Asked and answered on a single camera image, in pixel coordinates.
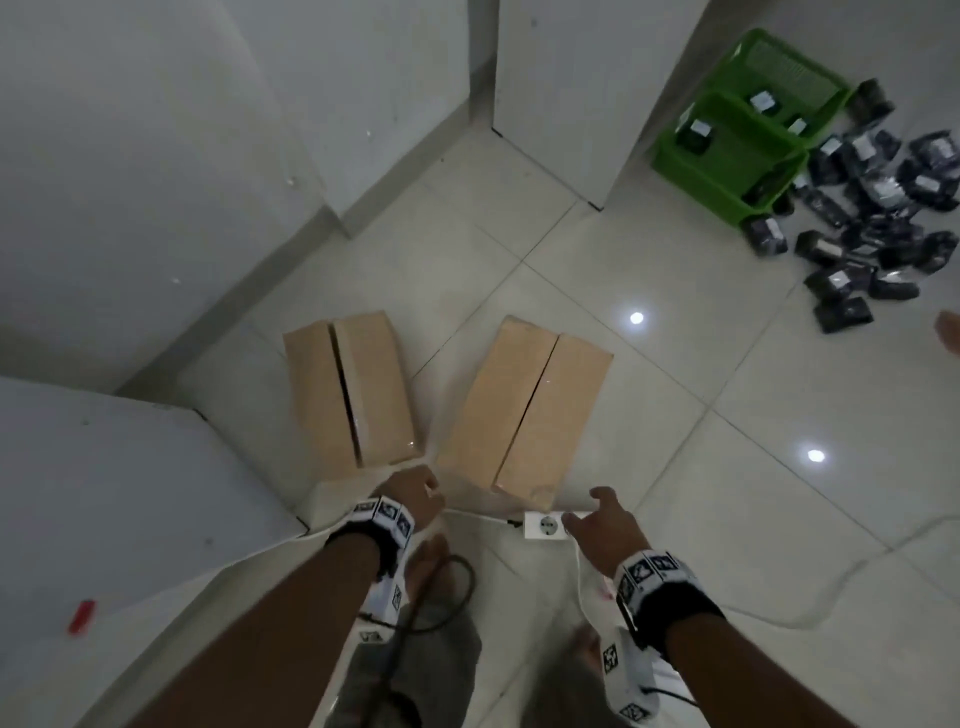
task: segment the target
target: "pile of packages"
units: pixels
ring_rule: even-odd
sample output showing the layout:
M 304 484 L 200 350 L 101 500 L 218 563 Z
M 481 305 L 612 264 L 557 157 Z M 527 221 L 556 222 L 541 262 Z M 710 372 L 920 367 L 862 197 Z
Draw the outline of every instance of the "pile of packages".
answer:
M 832 230 L 803 232 L 794 247 L 818 266 L 804 283 L 817 298 L 814 315 L 824 333 L 872 322 L 867 301 L 855 292 L 892 301 L 919 296 L 916 279 L 947 265 L 960 242 L 951 231 L 927 232 L 913 222 L 922 209 L 960 206 L 960 148 L 950 132 L 928 133 L 909 142 L 895 163 L 904 145 L 878 128 L 893 109 L 876 80 L 861 84 L 848 105 L 853 131 L 832 134 L 811 150 L 808 174 L 773 205 L 775 216 L 791 214 L 792 194 Z M 853 214 L 822 189 L 841 185 Z M 787 251 L 774 216 L 748 218 L 742 228 L 758 255 Z

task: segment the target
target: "box flap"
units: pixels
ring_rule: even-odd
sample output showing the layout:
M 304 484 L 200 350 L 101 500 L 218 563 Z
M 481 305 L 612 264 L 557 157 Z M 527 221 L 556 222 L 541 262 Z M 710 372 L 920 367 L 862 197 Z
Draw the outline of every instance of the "box flap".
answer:
M 330 338 L 330 324 L 318 321 L 283 334 L 294 410 L 323 480 L 357 473 L 356 448 Z
M 383 311 L 333 324 L 363 467 L 422 455 L 394 329 Z
M 495 487 L 549 511 L 613 354 L 562 334 L 543 370 Z
M 500 325 L 437 466 L 490 489 L 557 334 L 508 316 Z

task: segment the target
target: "white power strip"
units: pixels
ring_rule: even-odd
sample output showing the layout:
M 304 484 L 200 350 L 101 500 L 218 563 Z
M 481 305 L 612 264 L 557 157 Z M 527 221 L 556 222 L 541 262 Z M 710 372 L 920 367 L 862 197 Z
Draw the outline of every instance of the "white power strip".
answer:
M 566 529 L 560 520 L 564 511 L 525 511 L 523 513 L 523 538 L 538 541 L 566 541 Z M 576 511 L 579 518 L 589 516 L 589 511 Z

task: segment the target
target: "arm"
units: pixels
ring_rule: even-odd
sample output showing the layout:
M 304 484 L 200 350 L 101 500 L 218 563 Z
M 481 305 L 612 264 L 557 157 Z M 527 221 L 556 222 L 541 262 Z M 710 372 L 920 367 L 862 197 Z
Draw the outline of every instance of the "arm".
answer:
M 436 487 L 430 470 L 416 466 L 394 473 L 374 494 L 403 503 L 420 530 L 444 508 L 442 496 L 428 495 Z M 204 650 L 131 727 L 309 725 L 379 563 L 369 536 L 347 534 L 325 546 Z
M 590 494 L 600 501 L 599 510 L 582 520 L 564 514 L 564 527 L 597 570 L 613 578 L 620 564 L 650 543 L 613 489 Z M 711 728 L 853 728 L 724 619 L 698 614 L 675 621 L 665 644 Z

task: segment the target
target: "black wrist strap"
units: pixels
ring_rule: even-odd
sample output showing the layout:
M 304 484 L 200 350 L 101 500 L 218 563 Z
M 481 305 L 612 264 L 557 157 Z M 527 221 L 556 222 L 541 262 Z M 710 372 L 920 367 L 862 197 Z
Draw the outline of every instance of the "black wrist strap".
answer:
M 396 575 L 396 564 L 400 547 L 390 531 L 375 524 L 373 521 L 350 522 L 331 533 L 326 539 L 324 548 L 330 546 L 334 541 L 341 536 L 346 536 L 348 533 L 362 533 L 365 536 L 370 536 L 376 543 L 380 551 L 380 568 L 376 572 L 377 581 L 384 576 L 393 577 Z
M 653 647 L 672 665 L 666 649 L 667 630 L 681 619 L 701 614 L 726 619 L 720 607 L 692 584 L 664 584 L 643 599 L 639 612 L 634 616 L 635 630 L 632 634 L 636 646 L 640 649 L 648 645 Z

